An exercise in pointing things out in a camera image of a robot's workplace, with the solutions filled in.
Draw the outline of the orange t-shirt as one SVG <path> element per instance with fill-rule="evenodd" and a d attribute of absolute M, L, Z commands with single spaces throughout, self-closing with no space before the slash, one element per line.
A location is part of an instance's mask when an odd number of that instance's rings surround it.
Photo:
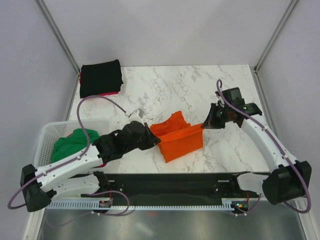
<path fill-rule="evenodd" d="M 204 146 L 201 124 L 186 122 L 182 112 L 173 113 L 166 121 L 153 124 L 151 132 L 160 139 L 158 148 L 164 161 L 169 163 L 177 158 L 199 150 Z"/>

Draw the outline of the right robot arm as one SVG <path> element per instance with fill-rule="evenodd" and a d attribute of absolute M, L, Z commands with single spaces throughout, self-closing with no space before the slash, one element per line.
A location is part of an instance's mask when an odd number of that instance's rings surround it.
<path fill-rule="evenodd" d="M 226 123 L 235 123 L 253 141 L 262 154 L 269 174 L 240 173 L 229 184 L 229 191 L 235 197 L 246 191 L 262 194 L 272 204 L 284 203 L 305 197 L 307 213 L 311 208 L 309 183 L 312 173 L 307 161 L 299 161 L 280 142 L 270 129 L 261 109 L 254 103 L 246 103 L 238 87 L 221 90 L 222 82 L 217 81 L 217 103 L 210 105 L 203 129 L 220 130 Z"/>

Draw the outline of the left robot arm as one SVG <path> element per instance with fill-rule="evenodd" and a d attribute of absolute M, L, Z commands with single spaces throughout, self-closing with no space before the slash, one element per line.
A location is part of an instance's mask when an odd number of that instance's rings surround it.
<path fill-rule="evenodd" d="M 36 212 L 47 207 L 58 195 L 57 187 L 64 180 L 89 169 L 118 160 L 132 150 L 148 150 L 158 145 L 156 137 L 146 123 L 132 121 L 123 129 L 117 129 L 89 142 L 78 150 L 55 163 L 42 167 L 32 164 L 22 168 L 20 185 L 28 212 Z"/>

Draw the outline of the white plastic basket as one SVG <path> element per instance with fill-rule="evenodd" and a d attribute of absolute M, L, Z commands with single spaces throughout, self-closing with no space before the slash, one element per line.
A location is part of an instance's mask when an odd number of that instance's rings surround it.
<path fill-rule="evenodd" d="M 91 143 L 98 137 L 108 134 L 112 126 L 107 118 L 87 119 L 83 120 L 82 124 L 87 130 Z M 69 136 L 75 129 L 81 129 L 77 120 L 52 122 L 45 125 L 38 141 L 33 165 L 38 168 L 53 164 L 51 155 L 55 142 L 59 138 Z"/>

